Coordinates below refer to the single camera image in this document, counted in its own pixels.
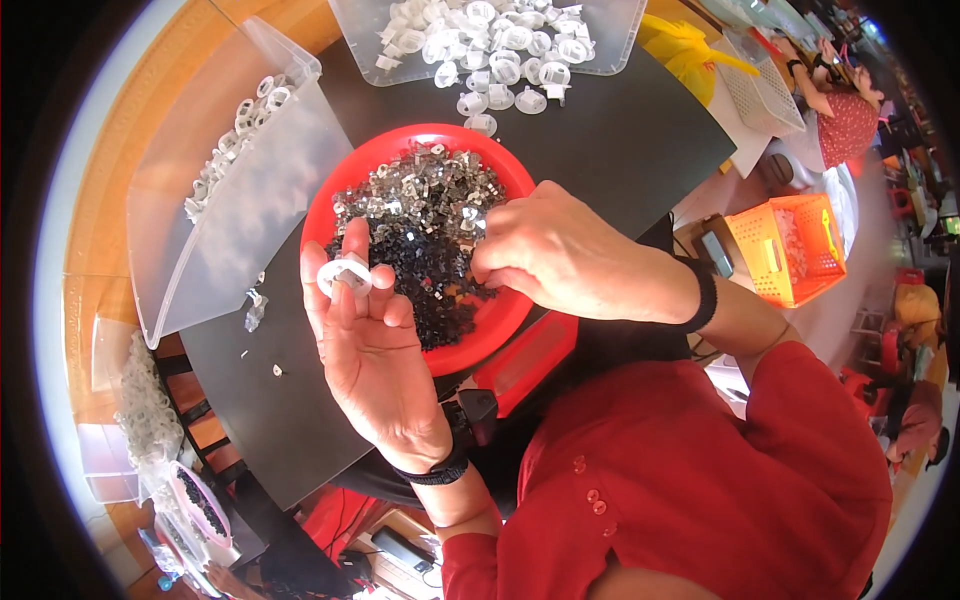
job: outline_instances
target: person's left hand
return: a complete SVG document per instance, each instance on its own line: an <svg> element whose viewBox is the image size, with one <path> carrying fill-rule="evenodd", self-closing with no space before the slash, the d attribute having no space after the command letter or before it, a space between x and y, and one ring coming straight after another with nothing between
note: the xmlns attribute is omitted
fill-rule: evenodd
<svg viewBox="0 0 960 600"><path fill-rule="evenodd" d="M206 579L210 584L224 594L237 600L262 600L263 598L250 587L244 585L228 568L216 563L209 563L204 570Z"/></svg>
<svg viewBox="0 0 960 600"><path fill-rule="evenodd" d="M369 260L370 227L350 221L343 254ZM357 299L334 281L332 298L317 286L324 249L308 242L300 255L303 306L324 363L326 383L350 424L394 467L426 473L450 453L453 438L420 352L413 305L394 292L388 265L371 269L373 288Z"/></svg>

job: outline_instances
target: hand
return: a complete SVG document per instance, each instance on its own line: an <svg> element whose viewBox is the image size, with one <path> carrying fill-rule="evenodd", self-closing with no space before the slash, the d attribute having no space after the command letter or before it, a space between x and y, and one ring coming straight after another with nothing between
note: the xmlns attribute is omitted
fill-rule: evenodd
<svg viewBox="0 0 960 600"><path fill-rule="evenodd" d="M786 37L775 36L770 40L770 43L772 43L778 50L783 52L783 55L787 58L787 60L800 59L800 57L797 55L797 49L793 47L793 44L790 43L790 40Z"/></svg>
<svg viewBox="0 0 960 600"><path fill-rule="evenodd" d="M353 219L343 253L368 260L370 228ZM308 242L300 255L303 306L317 339L326 383L350 424L394 467L426 473L453 447L450 426L437 403L430 370L420 353L413 305L394 293L388 265L371 269L373 288L356 299L334 281L332 298L317 287L324 249Z"/></svg>
<svg viewBox="0 0 960 600"><path fill-rule="evenodd" d="M263 596L244 585L228 568L216 563L209 563L204 567L204 571L206 579L212 586L237 600L260 600L263 598Z"/></svg>
<svg viewBox="0 0 960 600"><path fill-rule="evenodd" d="M833 64L833 60L837 58L836 48L825 37L817 40L817 51L823 55L826 64Z"/></svg>
<svg viewBox="0 0 960 600"><path fill-rule="evenodd" d="M685 323L700 301L686 266L621 235L553 181L487 213L470 268L488 287L590 319Z"/></svg>

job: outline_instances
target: red plate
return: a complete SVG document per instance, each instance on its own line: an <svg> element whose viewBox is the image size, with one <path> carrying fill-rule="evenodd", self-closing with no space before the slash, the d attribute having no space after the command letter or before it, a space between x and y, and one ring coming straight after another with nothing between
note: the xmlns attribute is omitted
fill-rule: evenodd
<svg viewBox="0 0 960 600"><path fill-rule="evenodd" d="M411 125L375 137L354 150L333 170L307 213L300 248L311 240L324 247L329 244L336 221L330 201L333 194L366 180L370 171L407 150L412 139L424 144L444 144L451 152L470 150L479 154L483 164L493 168L506 187L508 200L525 198L534 190L534 181L520 161L488 137L453 125ZM434 377L466 369L490 356L510 339L533 306L529 298L509 288L500 288L494 299L477 300L476 303L480 306L473 318L476 328L465 335L460 344L423 353Z"/></svg>

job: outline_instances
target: red polka dot shirt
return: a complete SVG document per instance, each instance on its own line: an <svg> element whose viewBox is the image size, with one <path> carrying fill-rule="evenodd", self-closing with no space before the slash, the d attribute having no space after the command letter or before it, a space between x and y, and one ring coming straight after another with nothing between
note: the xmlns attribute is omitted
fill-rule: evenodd
<svg viewBox="0 0 960 600"><path fill-rule="evenodd" d="M856 158L870 148L879 113L859 94L827 92L834 116L817 114L820 152L828 169Z"/></svg>

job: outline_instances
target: wrist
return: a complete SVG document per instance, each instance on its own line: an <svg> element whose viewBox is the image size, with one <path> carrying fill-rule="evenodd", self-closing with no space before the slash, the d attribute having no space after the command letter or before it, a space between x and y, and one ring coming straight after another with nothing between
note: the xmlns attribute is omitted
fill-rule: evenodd
<svg viewBox="0 0 960 600"><path fill-rule="evenodd" d="M377 444L383 458L394 468L422 475L441 463L453 451L453 433L442 410L430 425L416 434L405 434Z"/></svg>

